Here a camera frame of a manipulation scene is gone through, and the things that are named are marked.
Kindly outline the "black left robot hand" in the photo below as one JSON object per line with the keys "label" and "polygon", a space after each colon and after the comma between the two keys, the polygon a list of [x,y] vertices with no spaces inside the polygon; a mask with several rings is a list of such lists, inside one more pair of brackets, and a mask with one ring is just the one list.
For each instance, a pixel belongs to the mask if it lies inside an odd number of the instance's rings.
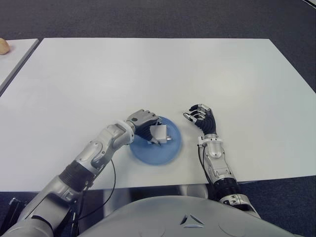
{"label": "black left robot hand", "polygon": [[160,125],[161,118],[148,110],[140,109],[131,114],[126,122],[131,124],[134,134],[144,140],[160,146],[160,142],[151,134],[151,126]]}

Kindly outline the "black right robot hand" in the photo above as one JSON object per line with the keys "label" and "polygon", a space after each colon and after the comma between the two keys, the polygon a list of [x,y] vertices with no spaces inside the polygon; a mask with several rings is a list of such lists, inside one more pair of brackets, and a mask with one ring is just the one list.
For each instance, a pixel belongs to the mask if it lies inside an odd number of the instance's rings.
{"label": "black right robot hand", "polygon": [[197,126],[204,135],[217,134],[216,121],[212,109],[205,104],[196,104],[183,113],[184,118]]}

